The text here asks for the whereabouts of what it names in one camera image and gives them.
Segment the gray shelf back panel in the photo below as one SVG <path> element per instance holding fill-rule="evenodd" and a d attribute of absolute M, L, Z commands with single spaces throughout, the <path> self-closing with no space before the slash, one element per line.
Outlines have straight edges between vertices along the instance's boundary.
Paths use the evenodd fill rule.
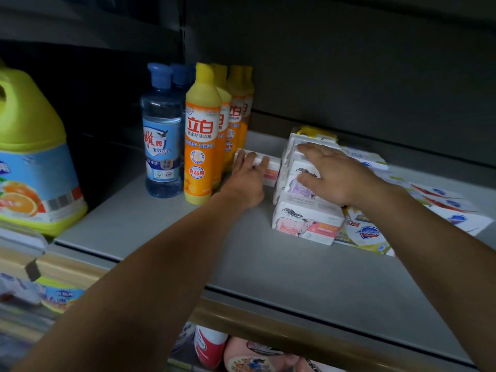
<path fill-rule="evenodd" d="M 331 0 L 187 0 L 185 20 L 187 62 L 253 66 L 255 110 L 496 166 L 491 30 Z"/>
<path fill-rule="evenodd" d="M 177 31 L 62 0 L 0 0 L 0 39 L 180 57 Z"/>
<path fill-rule="evenodd" d="M 280 156 L 286 139 L 249 132 L 246 148 Z M 407 180 L 456 190 L 496 218 L 496 191 L 393 166 Z M 115 260 L 196 207 L 182 195 L 148 195 L 141 175 L 57 237 L 57 242 Z M 397 258 L 331 247 L 271 229 L 272 189 L 226 238 L 209 286 L 332 324 L 461 361 L 468 356 Z M 496 227 L 480 234 L 496 242 Z"/>

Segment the orange label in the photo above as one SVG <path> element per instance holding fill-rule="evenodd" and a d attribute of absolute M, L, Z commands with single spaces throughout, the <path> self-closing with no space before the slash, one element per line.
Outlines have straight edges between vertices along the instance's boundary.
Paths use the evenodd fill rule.
<path fill-rule="evenodd" d="M 229 126 L 226 132 L 226 148 L 224 152 L 224 169 L 231 170 L 234 155 L 239 148 L 239 127 L 243 120 L 245 97 L 232 97 L 229 110 Z"/>
<path fill-rule="evenodd" d="M 219 134 L 215 140 L 215 161 L 213 182 L 220 181 L 222 177 L 222 168 L 224 167 L 224 150 L 226 147 L 226 133 L 229 125 L 229 102 L 222 102 L 220 108 Z"/>
<path fill-rule="evenodd" d="M 220 107 L 201 107 L 186 102 L 184 191 L 192 196 L 212 193 L 219 121 Z"/>

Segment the clear plastic bottle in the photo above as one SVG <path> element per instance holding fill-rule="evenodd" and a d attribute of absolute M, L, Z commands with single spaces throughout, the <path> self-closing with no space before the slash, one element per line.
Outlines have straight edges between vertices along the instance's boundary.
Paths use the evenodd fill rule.
<path fill-rule="evenodd" d="M 146 190 L 170 198 L 183 191 L 180 177 L 180 140 L 183 104 L 171 89 L 172 69 L 149 63 L 153 89 L 141 97 L 146 154 Z"/>
<path fill-rule="evenodd" d="M 186 120 L 186 93 L 191 87 L 190 76 L 191 70 L 187 65 L 182 64 L 170 64 L 172 68 L 172 91 L 174 95 L 181 100 L 181 105 L 183 106 L 183 116 L 181 117 L 181 139 L 179 142 L 179 148 L 181 149 L 181 164 L 179 174 L 181 175 L 181 180 L 184 180 L 184 131 L 185 131 L 185 120 Z"/>

